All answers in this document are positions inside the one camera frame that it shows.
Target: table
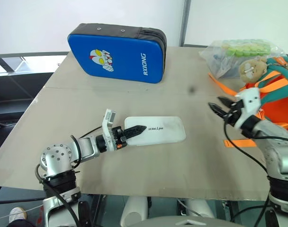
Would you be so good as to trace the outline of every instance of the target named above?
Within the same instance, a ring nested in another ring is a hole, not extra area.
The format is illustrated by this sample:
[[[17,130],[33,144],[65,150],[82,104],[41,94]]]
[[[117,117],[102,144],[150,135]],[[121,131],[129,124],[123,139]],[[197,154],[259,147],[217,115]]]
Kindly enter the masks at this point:
[[[101,125],[106,108],[114,126],[128,116],[178,116],[186,131],[180,143],[129,146],[103,153],[78,167],[83,193],[264,200],[264,171],[234,148],[226,148],[223,120],[208,107],[224,95],[208,77],[200,48],[168,47],[158,84],[87,75],[69,53],[0,148],[0,186],[42,189],[34,168],[44,148],[68,143]],[[231,88],[240,80],[224,81]],[[242,136],[228,128],[232,139]],[[246,152],[265,163],[257,148]]]

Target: shoe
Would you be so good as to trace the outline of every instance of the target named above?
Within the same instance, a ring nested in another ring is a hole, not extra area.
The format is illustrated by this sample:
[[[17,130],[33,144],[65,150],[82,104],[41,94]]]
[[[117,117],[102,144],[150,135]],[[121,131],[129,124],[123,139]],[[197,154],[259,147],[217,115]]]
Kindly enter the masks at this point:
[[[26,218],[27,218],[26,212],[21,207],[15,207],[9,213],[9,223],[13,222],[14,220],[26,219]]]

